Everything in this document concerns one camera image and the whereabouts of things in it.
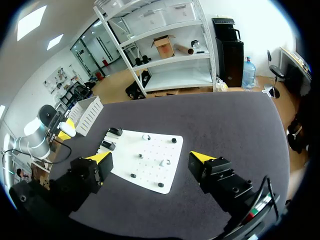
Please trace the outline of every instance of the black coffee machine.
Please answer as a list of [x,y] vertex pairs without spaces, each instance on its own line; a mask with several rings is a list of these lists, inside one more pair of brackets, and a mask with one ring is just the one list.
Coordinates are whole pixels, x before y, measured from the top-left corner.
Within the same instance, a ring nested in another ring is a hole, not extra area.
[[232,18],[212,18],[219,57],[219,76],[228,87],[241,87],[244,71],[244,43]]

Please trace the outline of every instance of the shelf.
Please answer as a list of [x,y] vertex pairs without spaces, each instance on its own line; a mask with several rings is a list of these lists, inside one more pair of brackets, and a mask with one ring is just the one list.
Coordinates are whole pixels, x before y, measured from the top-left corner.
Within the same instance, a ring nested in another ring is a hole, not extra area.
[[108,15],[104,20],[107,22],[112,18],[123,17],[131,13],[133,10],[139,9],[144,5],[151,4],[155,0],[133,0],[122,7],[115,10],[111,15]]
[[152,74],[144,90],[146,92],[182,89],[193,87],[211,87],[213,85],[209,70],[180,69]]
[[192,20],[192,21],[183,21],[183,22],[178,22],[178,23],[175,23],[175,24],[170,24],[170,25],[167,25],[167,26],[162,26],[162,27],[153,29],[151,31],[147,31],[145,33],[142,33],[140,35],[133,36],[129,40],[121,43],[119,46],[120,46],[120,48],[123,48],[123,47],[125,47],[125,46],[127,46],[129,44],[132,44],[132,43],[140,40],[140,39],[146,38],[146,37],[154,35],[154,34],[165,32],[165,31],[168,31],[168,30],[171,30],[171,29],[178,29],[178,28],[194,26],[194,25],[201,25],[201,24],[202,24],[201,20]]
[[142,70],[142,69],[146,69],[146,68],[151,68],[151,67],[155,67],[155,66],[159,66],[159,65],[163,65],[163,64],[171,64],[171,63],[188,61],[188,60],[209,59],[210,58],[210,54],[209,54],[208,50],[205,50],[204,53],[194,53],[192,55],[186,55],[186,54],[180,52],[179,50],[175,49],[174,55],[175,56],[168,57],[168,58],[165,58],[165,59],[161,59],[160,56],[158,56],[157,59],[151,60],[147,64],[142,64],[140,66],[135,66],[133,68],[133,71],[138,71],[138,70]]

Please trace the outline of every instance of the blue water bottle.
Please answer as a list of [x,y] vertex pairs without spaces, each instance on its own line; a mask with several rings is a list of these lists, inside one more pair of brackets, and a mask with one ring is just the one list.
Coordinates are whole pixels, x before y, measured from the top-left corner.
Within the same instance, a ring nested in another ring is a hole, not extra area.
[[243,64],[242,88],[252,89],[255,86],[256,66],[250,61],[250,57],[246,56]]

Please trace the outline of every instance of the gray table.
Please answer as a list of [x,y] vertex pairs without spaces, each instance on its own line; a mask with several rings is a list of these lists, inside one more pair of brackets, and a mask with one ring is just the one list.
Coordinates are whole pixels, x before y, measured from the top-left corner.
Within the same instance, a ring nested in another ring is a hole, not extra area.
[[[289,183],[289,152],[277,109],[260,92],[218,92],[174,95],[104,105],[86,137],[65,143],[70,158],[52,167],[56,179],[70,160],[96,153],[110,127],[157,134],[181,135],[183,147],[168,194],[152,192],[111,174],[70,217],[118,235],[208,239],[223,231],[230,218],[210,194],[203,194],[188,170],[190,151],[231,160],[236,173],[258,190],[269,175],[283,209]],[[68,153],[64,147],[61,160]],[[270,212],[265,222],[275,220]]]

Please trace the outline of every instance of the black cable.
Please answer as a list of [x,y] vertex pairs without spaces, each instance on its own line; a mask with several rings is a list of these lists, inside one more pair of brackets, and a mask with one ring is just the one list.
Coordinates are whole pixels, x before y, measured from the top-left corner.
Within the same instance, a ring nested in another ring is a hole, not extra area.
[[223,239],[225,236],[229,235],[230,233],[232,233],[232,231],[234,231],[239,225],[241,225],[241,223],[246,219],[246,217],[248,216],[248,214],[251,212],[251,210],[255,207],[255,205],[258,203],[261,195],[262,195],[262,192],[263,192],[263,189],[264,189],[264,185],[265,185],[265,182],[267,181],[267,185],[268,185],[268,189],[269,189],[269,192],[270,192],[270,196],[271,196],[271,202],[272,202],[272,205],[274,207],[274,211],[275,211],[275,215],[276,215],[276,220],[279,219],[279,211],[278,211],[278,206],[276,204],[276,201],[275,201],[275,197],[274,197],[274,191],[272,189],[272,185],[271,185],[271,180],[270,178],[266,175],[264,176],[262,182],[261,182],[261,185],[260,185],[260,188],[257,192],[257,195],[256,195],[256,198],[255,200],[252,202],[252,204],[250,205],[250,209],[249,211],[246,213],[246,215],[241,219],[241,221],[239,221],[239,223],[234,227],[232,228],[232,230],[230,231],[225,231],[223,233],[221,233],[220,235],[218,235],[217,237],[214,238],[214,240],[220,240],[220,239]]
[[65,159],[69,158],[69,157],[70,157],[70,155],[71,155],[71,153],[72,153],[72,149],[71,149],[71,147],[69,147],[68,145],[65,145],[64,143],[62,143],[62,142],[60,142],[60,141],[56,140],[55,138],[53,139],[53,141],[56,141],[57,143],[59,143],[59,144],[61,144],[61,145],[65,146],[66,148],[68,148],[68,149],[70,150],[70,152],[69,152],[68,156],[67,156]]
[[16,149],[9,149],[9,150],[4,151],[3,156],[2,156],[2,162],[4,161],[4,157],[5,157],[5,154],[6,154],[6,153],[16,151],[16,152],[18,152],[18,153],[20,153],[20,154],[27,155],[27,156],[30,156],[30,157],[32,157],[32,158],[35,158],[35,159],[37,159],[38,161],[40,161],[40,162],[42,162],[42,163],[45,163],[45,164],[60,164],[60,163],[64,162],[65,160],[67,160],[67,159],[70,157],[70,155],[71,155],[71,153],[72,153],[72,149],[71,149],[68,145],[65,145],[64,143],[62,143],[62,142],[60,142],[60,141],[58,141],[58,140],[55,140],[55,139],[54,139],[54,141],[56,141],[57,143],[65,146],[65,147],[67,147],[67,148],[69,149],[69,154],[68,154],[68,156],[67,156],[66,158],[64,158],[63,160],[61,160],[61,161],[47,162],[47,161],[45,161],[45,160],[43,160],[43,159],[37,158],[36,156],[32,156],[32,155],[29,154],[29,153],[25,153],[25,152],[22,152],[22,151],[19,151],[19,150],[16,150]]
[[233,230],[235,230],[235,228],[237,228],[239,225],[241,225],[241,223],[246,219],[246,217],[248,216],[248,214],[251,212],[251,210],[254,208],[254,206],[258,203],[261,195],[262,195],[262,192],[264,190],[264,185],[265,185],[265,182],[267,180],[268,176],[264,176],[262,182],[261,182],[261,185],[260,185],[260,188],[256,194],[256,197],[254,199],[254,201],[252,201],[250,207],[249,207],[249,210],[248,212],[243,216],[243,218],[235,225],[235,227],[233,227],[231,230],[229,231],[224,231],[223,233],[221,233],[220,235],[218,235],[217,237],[214,238],[214,240],[220,240],[220,239],[223,239],[225,236],[227,236],[228,234],[232,233]]
[[276,201],[275,201],[275,194],[274,194],[274,191],[272,189],[271,180],[270,180],[269,177],[266,180],[267,180],[268,189],[269,189],[269,192],[270,192],[270,195],[271,195],[271,201],[272,201],[272,204],[273,204],[273,207],[274,207],[276,220],[278,221],[279,220],[279,211],[278,211],[278,206],[277,206]]
[[244,217],[239,221],[239,223],[235,227],[240,226],[241,223],[246,219],[248,214],[251,212],[251,210],[255,207],[255,205],[257,205],[257,203],[258,203],[258,201],[259,201],[259,199],[260,199],[260,197],[262,195],[262,192],[264,190],[264,185],[265,185],[265,182],[266,182],[267,179],[268,179],[268,176],[267,175],[264,176],[264,178],[263,178],[263,180],[261,182],[260,188],[259,188],[259,190],[257,192],[257,195],[256,195],[254,201],[251,203],[248,212],[244,215]]

